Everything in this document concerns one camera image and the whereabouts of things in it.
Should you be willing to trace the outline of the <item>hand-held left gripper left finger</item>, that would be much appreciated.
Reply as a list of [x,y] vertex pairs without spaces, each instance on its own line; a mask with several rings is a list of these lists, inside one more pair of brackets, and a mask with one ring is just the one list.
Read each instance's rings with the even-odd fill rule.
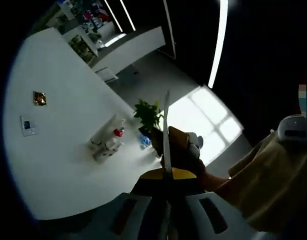
[[138,179],[131,193],[121,193],[101,206],[97,215],[98,240],[168,240],[169,203],[166,188],[169,168],[150,170]]

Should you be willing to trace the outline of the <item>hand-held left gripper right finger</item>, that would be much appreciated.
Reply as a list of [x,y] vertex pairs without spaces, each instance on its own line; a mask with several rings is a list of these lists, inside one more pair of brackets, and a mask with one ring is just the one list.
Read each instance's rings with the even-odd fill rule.
[[214,192],[185,197],[199,240],[252,240],[257,231],[242,213]]

